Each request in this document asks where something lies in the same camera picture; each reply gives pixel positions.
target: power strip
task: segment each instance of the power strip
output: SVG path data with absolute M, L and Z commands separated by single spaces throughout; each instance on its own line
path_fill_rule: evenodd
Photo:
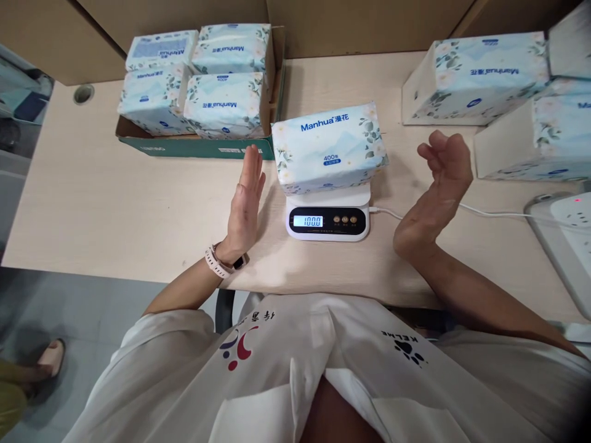
M 529 224 L 581 314 L 591 319 L 591 192 L 535 198 Z

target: watch face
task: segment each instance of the watch face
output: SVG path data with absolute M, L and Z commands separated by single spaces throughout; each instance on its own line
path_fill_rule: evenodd
M 237 261 L 234 262 L 234 265 L 232 265 L 232 267 L 235 270 L 239 270 L 239 269 L 244 268 L 245 265 L 246 265 L 246 261 L 244 260 L 244 255 L 243 255 L 242 257 L 237 259 Z

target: white cable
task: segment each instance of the white cable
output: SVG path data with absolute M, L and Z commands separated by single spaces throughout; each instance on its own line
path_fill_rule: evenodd
M 480 209 L 473 208 L 472 206 L 468 206 L 467 204 L 464 204 L 464 203 L 460 203 L 460 206 L 463 207 L 464 209 L 467 209 L 469 211 L 472 211 L 475 214 L 481 215 L 482 217 L 526 217 L 526 218 L 533 218 L 535 220 L 540 220 L 540 221 L 543 221 L 543 222 L 555 223 L 557 225 L 563 225 L 563 226 L 566 226 L 566 227 L 568 227 L 570 229 L 588 229 L 588 228 L 583 227 L 583 226 L 573 226 L 570 223 L 566 223 L 564 221 L 559 221 L 559 220 L 556 220 L 554 218 L 538 217 L 538 216 L 535 216 L 535 215 L 522 214 L 522 213 L 519 213 L 519 212 L 485 212 L 485 211 L 482 211 Z M 403 217 L 401 217 L 400 215 L 392 212 L 389 209 L 380 208 L 380 207 L 376 207 L 376 206 L 371 206 L 369 208 L 369 212 L 370 212 L 370 214 L 374 214 L 376 212 L 385 212 L 386 214 L 389 214 L 392 217 L 397 218 L 399 220 L 402 220 L 403 219 Z
M 565 221 L 556 220 L 555 218 L 548 218 L 548 217 L 540 217 L 537 215 L 531 214 L 523 214 L 521 212 L 485 212 L 480 209 L 473 208 L 472 206 L 468 206 L 467 204 L 460 203 L 460 206 L 464 209 L 472 211 L 475 214 L 481 215 L 483 217 L 526 217 L 526 218 L 533 218 L 534 220 L 540 220 L 543 222 L 555 223 L 557 225 L 566 226 L 571 229 L 576 229 L 576 226 L 573 226 L 570 223 Z
M 399 220 L 402 220 L 402 217 L 401 216 L 399 216 L 398 214 L 395 214 L 394 212 L 392 212 L 389 209 L 384 209 L 384 208 L 378 208 L 376 206 L 371 206 L 369 208 L 369 212 L 372 213 L 372 214 L 373 213 L 376 213 L 376 212 L 385 212 L 386 214 L 390 214 L 394 218 L 397 218 Z

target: grey floor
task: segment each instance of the grey floor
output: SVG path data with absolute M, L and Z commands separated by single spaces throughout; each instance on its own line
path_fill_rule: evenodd
M 126 330 L 163 284 L 0 268 L 0 356 L 33 364 L 47 343 L 66 343 L 62 373 L 2 443 L 61 442 Z M 235 322 L 246 292 L 237 292 Z M 214 293 L 203 309 L 214 318 Z

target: wrist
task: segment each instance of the wrist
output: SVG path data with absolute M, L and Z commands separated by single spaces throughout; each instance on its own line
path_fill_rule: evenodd
M 227 237 L 215 247 L 215 257 L 229 268 L 243 255 L 244 252 L 231 247 Z
M 399 254 L 401 258 L 420 271 L 421 268 L 432 266 L 443 250 L 436 243 L 417 245 L 412 251 Z

